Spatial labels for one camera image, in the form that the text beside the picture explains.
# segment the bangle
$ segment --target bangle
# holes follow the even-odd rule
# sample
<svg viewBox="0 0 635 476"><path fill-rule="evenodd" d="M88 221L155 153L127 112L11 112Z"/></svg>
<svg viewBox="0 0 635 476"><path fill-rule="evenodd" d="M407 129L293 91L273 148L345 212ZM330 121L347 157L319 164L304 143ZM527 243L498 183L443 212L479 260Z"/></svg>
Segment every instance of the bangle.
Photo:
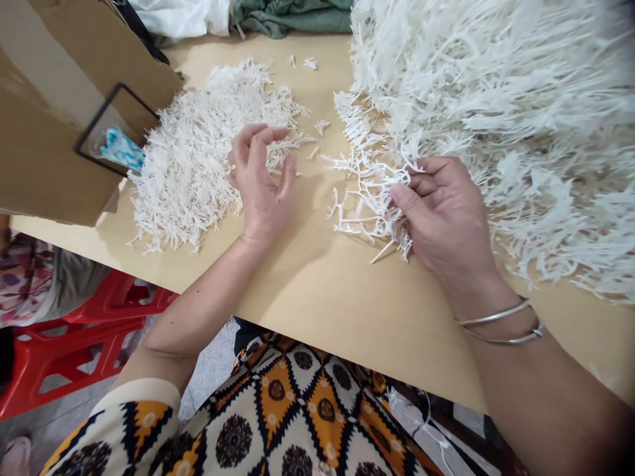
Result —
<svg viewBox="0 0 635 476"><path fill-rule="evenodd" d="M544 324L540 320L540 317L536 316L538 321L536 322L536 326L531 330L531 332L525 336L514 338L514 339L490 339L488 337L483 337L475 332L472 332L470 329L465 329L465 331L480 340L484 340L485 342L489 342L490 344L502 344L502 345L522 345L530 342L532 340L538 339L544 335Z"/></svg>
<svg viewBox="0 0 635 476"><path fill-rule="evenodd" d="M486 324L486 323L498 321L499 319L503 319L505 317L509 317L512 314L516 314L518 311L522 311L524 308L529 306L529 299L522 296L521 296L521 299L522 299L522 302L518 304L518 306L512 307L511 309L508 309L507 311L499 312L498 314L493 314L487 317L482 317L480 319L473 319L471 321L456 321L456 323L462 327L467 327L469 325Z"/></svg>

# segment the cardboard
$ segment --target cardboard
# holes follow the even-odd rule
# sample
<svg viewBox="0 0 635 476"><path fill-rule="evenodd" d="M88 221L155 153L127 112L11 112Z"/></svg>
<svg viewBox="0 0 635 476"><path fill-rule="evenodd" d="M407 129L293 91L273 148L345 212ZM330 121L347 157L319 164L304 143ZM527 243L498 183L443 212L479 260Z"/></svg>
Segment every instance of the cardboard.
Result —
<svg viewBox="0 0 635 476"><path fill-rule="evenodd" d="M157 110L181 81L108 2L3 0L0 9L0 210L95 225L122 177L77 155L75 142L118 82ZM109 124L143 145L157 120L122 93L98 127Z"/></svg>

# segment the wooden table surface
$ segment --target wooden table surface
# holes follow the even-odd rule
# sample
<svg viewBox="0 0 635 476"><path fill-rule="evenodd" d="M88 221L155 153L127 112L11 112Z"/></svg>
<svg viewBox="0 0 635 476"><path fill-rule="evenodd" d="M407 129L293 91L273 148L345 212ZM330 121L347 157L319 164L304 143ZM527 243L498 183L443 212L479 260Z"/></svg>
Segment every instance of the wooden table surface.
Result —
<svg viewBox="0 0 635 476"><path fill-rule="evenodd" d="M331 126L320 153L347 152L343 124L333 107L333 92L347 90L352 73L348 36L291 36L246 41L204 37L166 50L186 86L204 81L212 64L235 65L253 56L273 61L275 85L288 85L294 99L311 110L301 129L316 136L313 124ZM296 56L297 68L287 61ZM302 65L313 56L317 71ZM342 173L326 171L319 159L308 162L314 145L300 150L298 213L252 279L236 314L310 345L426 389L466 407L486 412L476 367L464 337L453 324L434 279L413 259L397 254L368 263L378 249L333 232L326 219L333 187L344 188ZM130 184L122 187L116 214L104 214L95 228L14 217L12 227L95 261L182 292L222 253L241 229L229 216L211 231L197 256L190 247L142 256L145 245L126 243L135 236ZM635 309L616 306L569 282L544 284L528 292L535 309L562 345L615 393L635 404Z"/></svg>

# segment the patterned dress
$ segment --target patterned dress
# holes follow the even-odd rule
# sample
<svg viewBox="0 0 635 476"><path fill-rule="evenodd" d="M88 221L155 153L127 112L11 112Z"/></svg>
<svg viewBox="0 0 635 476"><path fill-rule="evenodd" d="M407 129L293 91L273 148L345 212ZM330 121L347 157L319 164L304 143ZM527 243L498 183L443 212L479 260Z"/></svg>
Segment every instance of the patterned dress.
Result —
<svg viewBox="0 0 635 476"><path fill-rule="evenodd" d="M440 475L390 414L381 374L268 333L179 434L159 379L110 392L43 475Z"/></svg>
<svg viewBox="0 0 635 476"><path fill-rule="evenodd" d="M53 246L23 235L0 251L0 327L34 322L51 289Z"/></svg>

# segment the red plastic stool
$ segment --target red plastic stool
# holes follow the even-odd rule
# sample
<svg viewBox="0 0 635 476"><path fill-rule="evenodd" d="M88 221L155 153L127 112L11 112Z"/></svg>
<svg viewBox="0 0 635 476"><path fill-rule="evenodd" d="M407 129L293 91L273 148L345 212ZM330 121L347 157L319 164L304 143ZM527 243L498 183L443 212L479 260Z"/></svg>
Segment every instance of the red plastic stool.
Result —
<svg viewBox="0 0 635 476"><path fill-rule="evenodd" d="M0 397L0 420L12 418L40 405L116 375L122 366L117 360L126 336L141 329L145 317L103 323L91 327L66 323L64 320L46 321L15 329L15 363L13 379ZM68 326L58 337L46 331ZM97 367L87 374L78 367L93 361L91 349L103 344ZM70 380L46 393L40 393L47 376L60 374Z"/></svg>
<svg viewBox="0 0 635 476"><path fill-rule="evenodd" d="M176 296L172 291L158 288L151 303L140 304L141 299L149 297L148 289L135 286L135 279L121 271L110 271L93 297L62 319L69 323L101 323L161 314Z"/></svg>

